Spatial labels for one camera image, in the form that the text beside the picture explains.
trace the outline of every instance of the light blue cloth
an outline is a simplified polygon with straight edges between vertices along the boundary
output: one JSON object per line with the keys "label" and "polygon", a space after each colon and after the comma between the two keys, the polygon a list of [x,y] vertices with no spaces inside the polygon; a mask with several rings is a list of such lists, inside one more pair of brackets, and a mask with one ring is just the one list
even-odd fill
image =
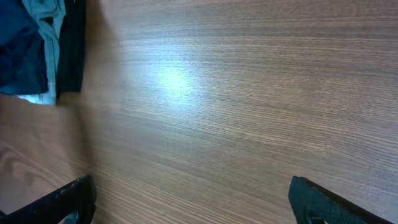
{"label": "light blue cloth", "polygon": [[57,73],[58,60],[60,56],[61,26],[66,10],[63,0],[22,0],[27,12],[32,16],[37,25],[39,33],[44,39],[45,64],[47,66],[47,80],[49,91],[36,95],[19,95],[19,98],[32,103],[54,105],[57,99],[55,88],[55,74]]}

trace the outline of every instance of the black object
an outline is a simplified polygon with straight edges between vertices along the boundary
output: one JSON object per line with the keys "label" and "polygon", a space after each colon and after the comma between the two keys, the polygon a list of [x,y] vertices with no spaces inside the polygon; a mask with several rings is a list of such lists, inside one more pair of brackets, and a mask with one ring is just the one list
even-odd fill
{"label": "black object", "polygon": [[289,201],[297,224],[391,224],[304,177],[293,177]]}
{"label": "black object", "polygon": [[80,92],[85,59],[86,1],[65,1],[65,9],[56,74],[58,96],[65,91]]}
{"label": "black object", "polygon": [[90,224],[95,212],[96,190],[90,175],[9,214],[0,212],[0,223]]}
{"label": "black object", "polygon": [[21,1],[0,1],[0,93],[48,90],[43,38]]}

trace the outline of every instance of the black cloth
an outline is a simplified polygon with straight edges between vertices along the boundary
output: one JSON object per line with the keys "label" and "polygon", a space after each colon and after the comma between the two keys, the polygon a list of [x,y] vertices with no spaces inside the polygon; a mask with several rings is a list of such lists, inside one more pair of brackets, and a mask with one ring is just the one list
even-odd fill
{"label": "black cloth", "polygon": [[38,29],[19,0],[0,0],[0,93],[48,90],[44,42]]}
{"label": "black cloth", "polygon": [[57,70],[57,93],[79,92],[85,59],[85,0],[65,1],[67,15],[60,34],[60,58]]}

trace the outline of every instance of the wooden surface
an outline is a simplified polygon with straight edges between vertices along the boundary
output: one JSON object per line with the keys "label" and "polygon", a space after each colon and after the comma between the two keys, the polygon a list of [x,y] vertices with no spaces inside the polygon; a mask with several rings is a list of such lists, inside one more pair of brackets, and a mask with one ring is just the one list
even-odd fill
{"label": "wooden surface", "polygon": [[91,172],[98,223],[295,223],[299,175],[398,222],[397,1],[87,10],[81,95],[0,98],[1,210]]}

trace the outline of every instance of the folded cloth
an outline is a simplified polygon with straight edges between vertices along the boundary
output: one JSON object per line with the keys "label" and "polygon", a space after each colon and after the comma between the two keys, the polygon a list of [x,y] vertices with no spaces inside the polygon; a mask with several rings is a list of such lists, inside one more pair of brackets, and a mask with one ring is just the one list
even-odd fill
{"label": "folded cloth", "polygon": [[47,70],[48,92],[39,95],[19,95],[32,103],[54,105],[57,97],[55,74],[57,72],[61,26],[65,16],[63,0],[22,0],[27,12],[39,25],[39,33],[44,39],[44,55]]}
{"label": "folded cloth", "polygon": [[85,59],[86,1],[65,1],[67,15],[60,36],[60,60],[57,70],[57,93],[79,92]]}
{"label": "folded cloth", "polygon": [[48,90],[38,28],[20,1],[0,1],[0,93],[36,94]]}

